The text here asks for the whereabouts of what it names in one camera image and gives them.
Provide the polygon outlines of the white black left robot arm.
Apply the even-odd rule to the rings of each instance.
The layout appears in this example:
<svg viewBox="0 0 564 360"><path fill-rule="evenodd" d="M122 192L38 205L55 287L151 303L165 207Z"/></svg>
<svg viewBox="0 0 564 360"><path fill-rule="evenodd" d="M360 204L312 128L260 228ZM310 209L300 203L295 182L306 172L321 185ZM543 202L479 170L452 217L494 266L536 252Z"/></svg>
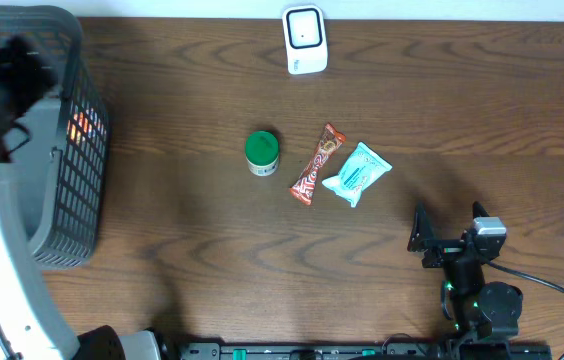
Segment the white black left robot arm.
<svg viewBox="0 0 564 360"><path fill-rule="evenodd" d="M154 329L77 334L43 274L96 249L111 122L77 18L0 6L0 359L175 359Z"/></svg>

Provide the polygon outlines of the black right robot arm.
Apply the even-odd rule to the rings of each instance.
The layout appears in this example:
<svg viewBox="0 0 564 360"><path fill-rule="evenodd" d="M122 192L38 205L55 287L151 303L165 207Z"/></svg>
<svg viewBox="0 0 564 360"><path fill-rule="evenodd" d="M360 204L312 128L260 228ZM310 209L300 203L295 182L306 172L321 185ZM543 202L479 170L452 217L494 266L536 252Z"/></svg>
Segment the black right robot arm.
<svg viewBox="0 0 564 360"><path fill-rule="evenodd" d="M482 266L496 259L507 238L500 218L490 216L479 202L473 220L456 239L435 235L423 205L415 207L407 250L421 253L424 268L441 268L441 307L456 332L427 351L439 359L484 359L493 347L498 359L512 357L508 340L519 333L523 295L504 282L486 282Z"/></svg>

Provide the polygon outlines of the red chocolate bar wrapper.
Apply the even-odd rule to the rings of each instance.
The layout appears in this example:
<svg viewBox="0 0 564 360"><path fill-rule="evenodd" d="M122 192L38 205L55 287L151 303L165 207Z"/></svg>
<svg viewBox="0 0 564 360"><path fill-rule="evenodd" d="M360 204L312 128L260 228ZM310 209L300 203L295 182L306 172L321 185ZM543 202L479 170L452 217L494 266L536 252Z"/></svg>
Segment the red chocolate bar wrapper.
<svg viewBox="0 0 564 360"><path fill-rule="evenodd" d="M312 204L319 170L345 141L346 136L337 131L331 123L324 126L323 133L309 163L289 189L294 198L307 206Z"/></svg>

